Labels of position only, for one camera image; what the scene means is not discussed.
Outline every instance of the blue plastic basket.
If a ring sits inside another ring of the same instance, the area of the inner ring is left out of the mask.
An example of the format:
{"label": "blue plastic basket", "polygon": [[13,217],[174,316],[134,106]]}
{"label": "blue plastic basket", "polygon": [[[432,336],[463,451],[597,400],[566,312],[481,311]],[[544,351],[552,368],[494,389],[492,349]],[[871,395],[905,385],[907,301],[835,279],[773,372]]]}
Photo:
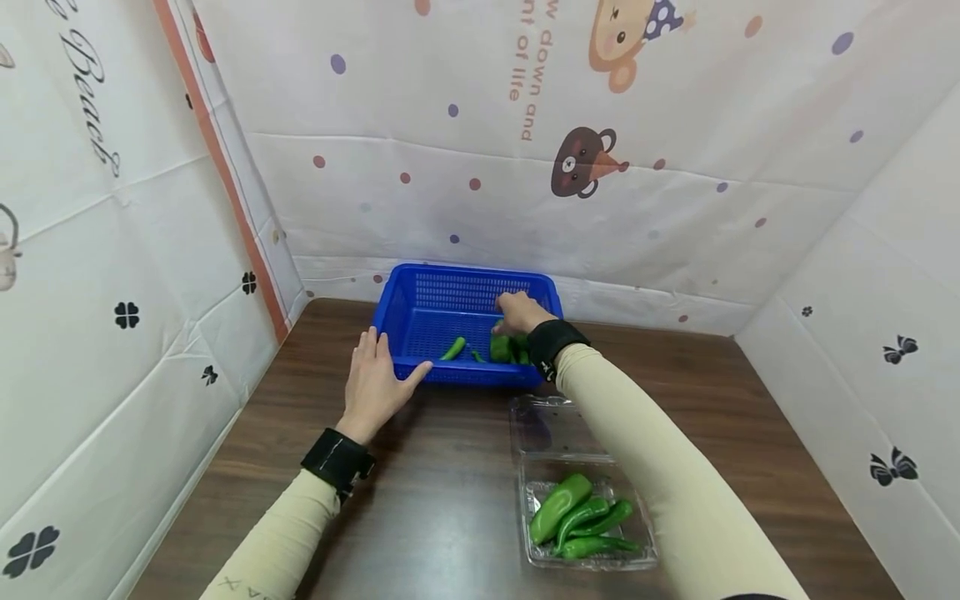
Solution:
{"label": "blue plastic basket", "polygon": [[[503,315],[494,307],[504,292],[527,293],[561,319],[564,312],[553,280],[517,271],[432,265],[397,265],[373,316],[378,331],[390,336],[396,376],[406,378],[424,360],[434,363],[426,380],[470,386],[535,388],[541,383],[529,365],[478,363],[475,349],[490,361],[490,330]],[[468,346],[451,361],[439,360],[457,337]]]}

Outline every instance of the brown table surface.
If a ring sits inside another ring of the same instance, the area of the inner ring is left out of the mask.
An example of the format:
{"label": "brown table surface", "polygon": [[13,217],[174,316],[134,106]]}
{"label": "brown table surface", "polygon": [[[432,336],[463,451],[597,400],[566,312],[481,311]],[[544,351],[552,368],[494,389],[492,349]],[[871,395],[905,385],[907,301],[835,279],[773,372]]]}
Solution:
{"label": "brown table surface", "polygon": [[[307,306],[131,598],[203,592],[339,418],[350,351],[372,313],[344,300]],[[811,598],[901,598],[733,340],[582,329],[709,457]],[[328,527],[297,598],[670,598],[659,569],[526,562],[507,411],[516,395],[422,387],[373,442],[375,476]]]}

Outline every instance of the black wrist strap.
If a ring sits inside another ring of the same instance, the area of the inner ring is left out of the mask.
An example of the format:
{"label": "black wrist strap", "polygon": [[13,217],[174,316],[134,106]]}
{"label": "black wrist strap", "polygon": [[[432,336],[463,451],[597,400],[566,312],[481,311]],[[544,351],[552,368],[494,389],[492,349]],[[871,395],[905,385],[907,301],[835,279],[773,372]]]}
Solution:
{"label": "black wrist strap", "polygon": [[367,449],[335,429],[327,427],[300,466],[333,486],[343,504],[353,494],[357,479],[370,476],[376,459]]}
{"label": "black wrist strap", "polygon": [[537,325],[527,336],[530,345],[530,362],[537,367],[543,379],[553,381],[557,377],[555,360],[560,350],[570,344],[590,345],[590,340],[576,327],[566,321],[546,321]]}

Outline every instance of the beige arm sleeve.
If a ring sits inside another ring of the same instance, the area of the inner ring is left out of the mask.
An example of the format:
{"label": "beige arm sleeve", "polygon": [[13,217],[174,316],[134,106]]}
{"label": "beige arm sleeve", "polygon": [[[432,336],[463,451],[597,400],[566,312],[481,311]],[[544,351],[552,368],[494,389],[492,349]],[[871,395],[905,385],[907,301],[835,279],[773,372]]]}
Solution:
{"label": "beige arm sleeve", "polygon": [[764,593],[807,600],[720,473],[623,371],[576,344],[560,353],[557,387],[646,501],[678,599]]}
{"label": "beige arm sleeve", "polygon": [[326,524],[340,512],[330,484],[302,470],[247,534],[201,600],[289,600]]}

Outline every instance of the orange dot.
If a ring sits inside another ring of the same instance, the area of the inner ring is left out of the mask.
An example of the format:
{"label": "orange dot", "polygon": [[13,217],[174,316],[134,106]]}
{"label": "orange dot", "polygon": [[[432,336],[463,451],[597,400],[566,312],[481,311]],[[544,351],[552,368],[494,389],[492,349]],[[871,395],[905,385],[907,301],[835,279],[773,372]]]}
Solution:
{"label": "orange dot", "polygon": [[743,35],[747,38],[753,37],[761,27],[763,27],[763,17],[758,14],[747,23],[747,29],[743,30]]}

